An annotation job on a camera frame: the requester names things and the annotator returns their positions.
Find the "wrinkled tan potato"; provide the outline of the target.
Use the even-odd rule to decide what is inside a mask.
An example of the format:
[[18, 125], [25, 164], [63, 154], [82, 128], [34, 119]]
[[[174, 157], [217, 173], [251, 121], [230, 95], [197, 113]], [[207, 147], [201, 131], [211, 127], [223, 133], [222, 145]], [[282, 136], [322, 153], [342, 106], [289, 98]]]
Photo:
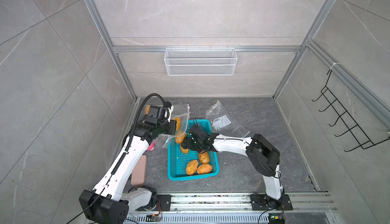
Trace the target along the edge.
[[183, 133], [182, 135], [176, 137], [175, 138], [175, 143], [176, 144], [181, 144], [184, 141], [184, 139], [186, 138], [186, 136], [187, 136], [187, 133]]

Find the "clear pink-print zipper bag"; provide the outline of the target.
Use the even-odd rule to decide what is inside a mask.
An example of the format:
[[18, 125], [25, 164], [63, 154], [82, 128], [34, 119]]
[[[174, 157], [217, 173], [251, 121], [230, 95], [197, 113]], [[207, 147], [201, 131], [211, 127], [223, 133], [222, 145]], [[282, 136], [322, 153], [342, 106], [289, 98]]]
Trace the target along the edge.
[[141, 118], [141, 122], [151, 124], [151, 117], [149, 116], [149, 111], [150, 111], [150, 105], [146, 105], [144, 109], [144, 115]]

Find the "smooth brown potato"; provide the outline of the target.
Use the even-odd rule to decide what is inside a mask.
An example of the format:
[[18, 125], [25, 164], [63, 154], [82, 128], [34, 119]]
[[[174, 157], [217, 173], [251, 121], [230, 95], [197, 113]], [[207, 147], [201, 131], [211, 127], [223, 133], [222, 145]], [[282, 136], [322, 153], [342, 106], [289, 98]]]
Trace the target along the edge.
[[199, 162], [201, 164], [209, 164], [210, 163], [210, 155], [208, 152], [198, 153]]

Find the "wrinkled brown potato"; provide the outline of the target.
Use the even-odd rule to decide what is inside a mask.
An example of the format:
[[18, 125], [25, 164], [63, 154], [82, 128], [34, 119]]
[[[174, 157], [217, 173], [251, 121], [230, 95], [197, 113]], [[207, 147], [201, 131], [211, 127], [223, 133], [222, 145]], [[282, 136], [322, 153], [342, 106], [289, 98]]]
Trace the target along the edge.
[[145, 114], [146, 114], [146, 115], [149, 113], [149, 110], [150, 110], [150, 105], [148, 105], [148, 106], [145, 107]]

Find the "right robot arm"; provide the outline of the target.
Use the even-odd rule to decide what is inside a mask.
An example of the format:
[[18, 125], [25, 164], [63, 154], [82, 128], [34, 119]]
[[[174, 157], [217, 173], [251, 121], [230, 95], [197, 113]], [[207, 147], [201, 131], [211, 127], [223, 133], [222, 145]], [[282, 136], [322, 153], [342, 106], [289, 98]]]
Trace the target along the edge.
[[231, 152], [248, 157], [256, 171], [263, 175], [267, 207], [277, 209], [282, 206], [284, 188], [280, 180], [280, 152], [262, 135], [237, 138], [218, 133], [208, 134], [201, 126], [194, 125], [180, 146], [198, 153]]

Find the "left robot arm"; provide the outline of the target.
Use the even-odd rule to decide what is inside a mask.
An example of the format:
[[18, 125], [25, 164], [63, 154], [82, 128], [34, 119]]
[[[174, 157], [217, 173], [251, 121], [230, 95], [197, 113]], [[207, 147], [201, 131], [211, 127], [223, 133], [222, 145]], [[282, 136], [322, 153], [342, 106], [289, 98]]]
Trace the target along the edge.
[[124, 188], [136, 164], [149, 145], [161, 134], [174, 135], [177, 121], [163, 120], [157, 124], [137, 122], [124, 138], [124, 146], [108, 172], [93, 190], [84, 190], [79, 197], [82, 214], [97, 224], [122, 224], [128, 213], [139, 208], [158, 207], [154, 188], [139, 187], [124, 194]]

